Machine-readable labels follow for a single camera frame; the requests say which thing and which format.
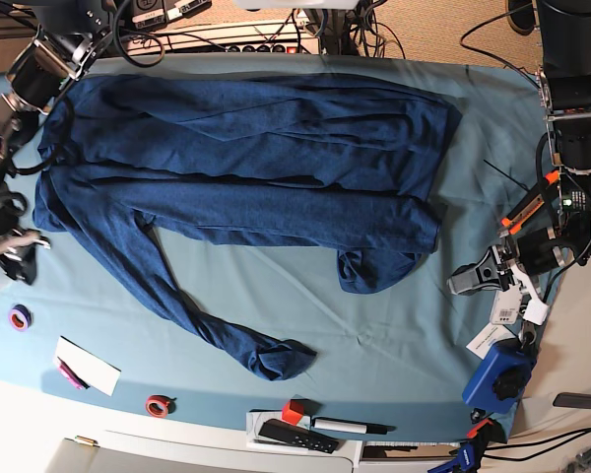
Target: remote control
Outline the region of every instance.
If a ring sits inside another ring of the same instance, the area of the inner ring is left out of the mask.
[[[339,446],[339,442],[331,437],[322,436],[317,432],[294,427],[278,419],[271,419],[260,428],[258,435],[268,439],[283,441],[292,446],[300,446],[309,450],[332,453]]]

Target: red object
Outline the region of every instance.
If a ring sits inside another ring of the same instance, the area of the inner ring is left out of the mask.
[[[483,426],[485,426],[486,424],[490,424],[493,425],[493,421],[491,421],[491,419],[484,419],[482,422],[480,422],[477,426],[475,426],[473,429],[471,429],[468,434],[466,435],[467,439],[474,439],[475,436],[477,435],[477,432],[479,429],[481,429]]]
[[[149,396],[145,408],[153,417],[164,418],[168,415],[168,405],[172,402],[166,396]]]
[[[289,401],[283,407],[283,421],[296,426],[297,423],[304,417],[304,406],[297,401]]]

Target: purple tape roll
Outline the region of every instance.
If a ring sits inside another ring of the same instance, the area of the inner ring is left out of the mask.
[[[9,311],[9,322],[11,326],[20,332],[27,330],[33,323],[31,313],[21,304],[15,305]]]

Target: red tape roll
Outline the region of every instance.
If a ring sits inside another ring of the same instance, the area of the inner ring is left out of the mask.
[[[149,396],[145,408],[153,417],[164,418],[168,415],[168,405],[172,402],[166,396]]]

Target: tape roll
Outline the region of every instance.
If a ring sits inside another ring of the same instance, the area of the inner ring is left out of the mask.
[[[18,304],[9,311],[9,322],[16,330],[24,332],[25,330],[28,330],[33,323],[33,318],[26,307]]]
[[[145,408],[151,416],[164,418],[168,415],[168,405],[171,402],[166,396],[149,396]]]

